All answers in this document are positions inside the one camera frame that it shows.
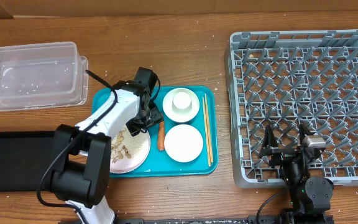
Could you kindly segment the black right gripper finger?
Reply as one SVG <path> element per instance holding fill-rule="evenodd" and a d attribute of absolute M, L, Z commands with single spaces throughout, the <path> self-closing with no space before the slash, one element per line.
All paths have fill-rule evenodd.
<path fill-rule="evenodd" d="M 270 156 L 273 154 L 273 151 L 277 149 L 277 141 L 273 134 L 271 125 L 266 125 L 265 127 L 265 136 L 260 150 L 261 156 Z"/>
<path fill-rule="evenodd" d="M 304 139 L 306 136 L 312 135 L 312 132 L 307 128 L 305 123 L 300 123 L 298 128 L 299 128 L 300 139 Z"/>

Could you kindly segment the white upside-down cup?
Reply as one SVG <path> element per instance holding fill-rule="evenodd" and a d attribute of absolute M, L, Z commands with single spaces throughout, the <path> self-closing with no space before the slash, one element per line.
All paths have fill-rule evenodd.
<path fill-rule="evenodd" d="M 173 97 L 173 105 L 177 110 L 187 110 L 191 106 L 191 97 L 186 92 L 178 92 Z"/>

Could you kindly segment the rice and peanut scraps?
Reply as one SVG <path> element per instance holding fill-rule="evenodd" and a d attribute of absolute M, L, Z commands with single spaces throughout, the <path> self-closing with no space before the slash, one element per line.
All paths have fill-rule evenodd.
<path fill-rule="evenodd" d="M 150 148 L 149 133 L 139 133 L 132 136 L 124 126 L 111 143 L 111 161 L 113 164 L 119 161 L 134 161 L 142 157 Z"/>

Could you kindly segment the large pink plate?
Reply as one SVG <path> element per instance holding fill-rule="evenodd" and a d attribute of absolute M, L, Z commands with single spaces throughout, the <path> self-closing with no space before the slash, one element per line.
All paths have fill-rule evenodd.
<path fill-rule="evenodd" d="M 131 136 L 124 126 L 111 143 L 110 173 L 124 174 L 138 168 L 150 152 L 150 134 Z"/>

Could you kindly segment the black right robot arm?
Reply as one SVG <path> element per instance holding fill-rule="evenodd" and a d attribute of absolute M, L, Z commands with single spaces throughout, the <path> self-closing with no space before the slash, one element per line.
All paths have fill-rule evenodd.
<path fill-rule="evenodd" d="M 331 180 L 312 176 L 308 165 L 317 160 L 326 149 L 320 135 L 313 134 L 304 124 L 299 125 L 300 143 L 296 148 L 280 149 L 273 130 L 268 124 L 259 152 L 269 156 L 271 168 L 278 166 L 291 199 L 291 208 L 284 209 L 276 223 L 333 223 L 325 212 L 331 208 L 334 184 Z"/>

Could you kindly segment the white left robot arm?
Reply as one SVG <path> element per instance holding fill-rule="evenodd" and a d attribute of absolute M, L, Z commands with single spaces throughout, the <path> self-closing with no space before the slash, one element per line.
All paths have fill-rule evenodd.
<path fill-rule="evenodd" d="M 132 136 L 163 121 L 154 103 L 160 80 L 140 67 L 133 80 L 114 85 L 87 70 L 105 85 L 110 96 L 96 112 L 76 126 L 60 125 L 54 133 L 50 165 L 36 191 L 47 207 L 70 208 L 80 223 L 115 223 L 105 194 L 110 178 L 111 141 L 122 127 Z"/>

